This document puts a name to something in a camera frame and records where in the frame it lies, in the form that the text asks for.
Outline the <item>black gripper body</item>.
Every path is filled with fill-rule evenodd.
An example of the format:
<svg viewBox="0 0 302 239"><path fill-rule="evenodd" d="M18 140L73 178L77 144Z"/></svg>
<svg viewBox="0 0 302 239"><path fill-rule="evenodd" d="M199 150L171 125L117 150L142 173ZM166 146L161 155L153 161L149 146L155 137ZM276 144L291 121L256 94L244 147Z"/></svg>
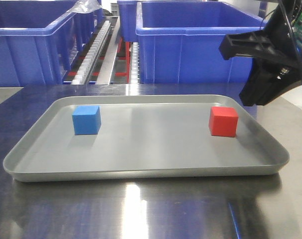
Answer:
<svg viewBox="0 0 302 239"><path fill-rule="evenodd" d="M291 71L289 86L302 84L302 52L293 33L293 19L302 12L302 0L281 0L262 30L227 34L219 46L223 59L249 56Z"/></svg>

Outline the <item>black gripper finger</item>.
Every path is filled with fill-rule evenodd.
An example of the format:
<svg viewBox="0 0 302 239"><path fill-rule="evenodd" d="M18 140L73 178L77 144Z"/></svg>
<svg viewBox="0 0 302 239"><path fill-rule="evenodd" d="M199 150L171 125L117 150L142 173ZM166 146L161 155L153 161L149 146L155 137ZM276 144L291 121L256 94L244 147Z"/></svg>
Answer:
<svg viewBox="0 0 302 239"><path fill-rule="evenodd" d="M291 71L278 64L254 59L249 78L239 94L244 106L264 106L287 90Z"/></svg>

